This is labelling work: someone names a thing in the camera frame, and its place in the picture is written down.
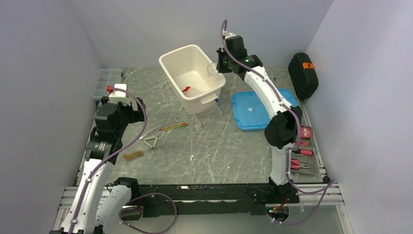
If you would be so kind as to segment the white plastic bin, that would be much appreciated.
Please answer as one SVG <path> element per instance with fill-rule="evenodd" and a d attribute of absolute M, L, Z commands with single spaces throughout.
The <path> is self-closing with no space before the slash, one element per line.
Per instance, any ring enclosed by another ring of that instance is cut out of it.
<path fill-rule="evenodd" d="M 190 44 L 165 53 L 159 58 L 159 63 L 187 114 L 198 114 L 216 104 L 215 99 L 220 98 L 226 78 L 221 73 L 208 77 L 207 66 L 212 60 L 198 45 Z M 202 96 L 188 98 L 182 94 L 187 86 L 202 87 L 207 91 Z"/>

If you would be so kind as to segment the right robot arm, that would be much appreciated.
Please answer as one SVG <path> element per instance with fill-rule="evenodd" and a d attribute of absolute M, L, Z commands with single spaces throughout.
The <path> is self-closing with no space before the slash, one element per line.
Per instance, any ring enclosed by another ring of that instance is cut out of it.
<path fill-rule="evenodd" d="M 272 150 L 269 198 L 281 202 L 287 196 L 284 184 L 290 173 L 290 152 L 300 133 L 302 110 L 285 99 L 268 76 L 263 63 L 256 55 L 248 55 L 241 36 L 230 33 L 221 36 L 222 47 L 217 50 L 219 73 L 234 73 L 256 93 L 270 117 L 264 130 L 265 139 Z"/>

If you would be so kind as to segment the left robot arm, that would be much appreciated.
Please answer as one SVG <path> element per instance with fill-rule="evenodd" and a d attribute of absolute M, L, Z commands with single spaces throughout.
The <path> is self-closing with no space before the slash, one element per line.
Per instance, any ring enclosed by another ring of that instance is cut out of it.
<path fill-rule="evenodd" d="M 67 216 L 60 227 L 52 231 L 54 234 L 105 234 L 115 213 L 126 203 L 135 204 L 140 198 L 137 179 L 120 177 L 114 182 L 114 193 L 99 204 L 119 153 L 131 145 L 122 143 L 126 128 L 132 123 L 147 123 L 143 100 L 103 97 L 94 121 L 79 187 Z"/>

